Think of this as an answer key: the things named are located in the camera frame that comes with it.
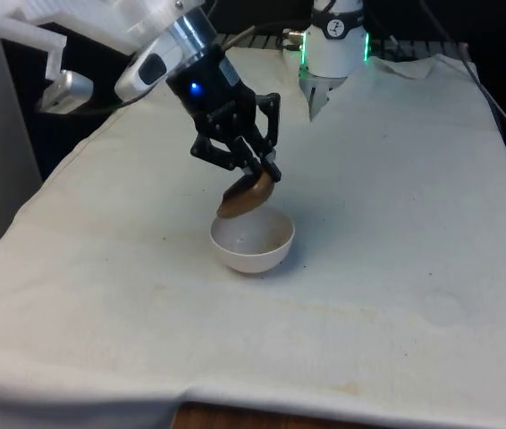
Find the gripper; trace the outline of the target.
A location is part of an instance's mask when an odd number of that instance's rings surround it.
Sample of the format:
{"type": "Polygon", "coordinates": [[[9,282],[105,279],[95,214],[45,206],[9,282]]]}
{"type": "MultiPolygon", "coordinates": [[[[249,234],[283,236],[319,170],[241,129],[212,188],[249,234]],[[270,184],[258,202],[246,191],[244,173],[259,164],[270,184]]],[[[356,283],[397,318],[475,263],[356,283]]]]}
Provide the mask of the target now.
{"type": "Polygon", "coordinates": [[[166,83],[200,134],[190,149],[192,156],[228,171],[239,168],[255,177],[261,175],[263,166],[273,182],[281,180],[282,173],[275,163],[281,108],[278,93],[256,96],[217,44],[208,48],[195,63],[174,73],[166,83]],[[257,108],[267,119],[266,135],[257,139],[261,163],[239,137],[256,127],[257,108]],[[228,150],[225,151],[208,137],[238,138],[226,143],[228,150]]]}

